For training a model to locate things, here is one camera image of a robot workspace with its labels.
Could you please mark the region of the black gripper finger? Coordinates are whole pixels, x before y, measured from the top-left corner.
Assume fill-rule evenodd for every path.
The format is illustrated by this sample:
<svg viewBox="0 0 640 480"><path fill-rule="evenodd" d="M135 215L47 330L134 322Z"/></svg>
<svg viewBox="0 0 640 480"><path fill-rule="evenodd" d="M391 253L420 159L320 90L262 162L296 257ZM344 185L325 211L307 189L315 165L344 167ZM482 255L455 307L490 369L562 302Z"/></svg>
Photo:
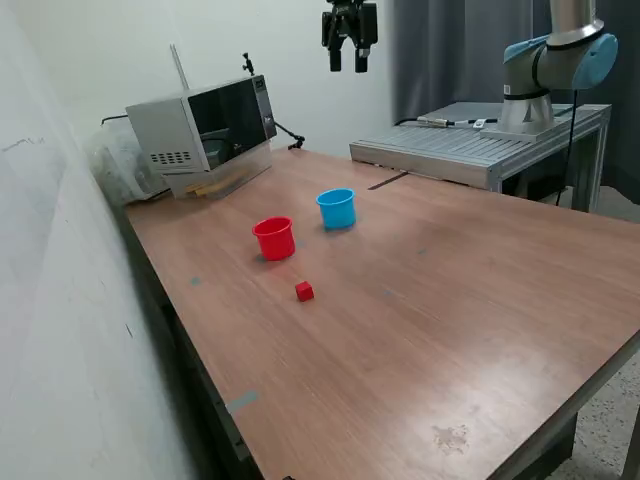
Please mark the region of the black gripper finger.
<svg viewBox="0 0 640 480"><path fill-rule="evenodd" d="M331 72L341 70L341 48L343 39L340 36L339 27L341 19L332 12L322 13L322 46L329 54Z"/></svg>
<svg viewBox="0 0 640 480"><path fill-rule="evenodd" d="M366 73L371 47L377 43L377 15L360 15L355 21L352 33L355 47L355 72Z"/></svg>

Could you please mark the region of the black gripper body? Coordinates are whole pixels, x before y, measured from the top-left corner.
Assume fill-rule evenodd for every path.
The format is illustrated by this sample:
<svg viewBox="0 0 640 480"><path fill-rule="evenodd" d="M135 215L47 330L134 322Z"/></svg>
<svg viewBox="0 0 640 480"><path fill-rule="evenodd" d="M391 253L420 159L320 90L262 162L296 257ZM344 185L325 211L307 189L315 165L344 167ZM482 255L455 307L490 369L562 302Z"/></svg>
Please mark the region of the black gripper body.
<svg viewBox="0 0 640 480"><path fill-rule="evenodd" d="M377 37L377 4L371 1L329 1L327 36Z"/></svg>

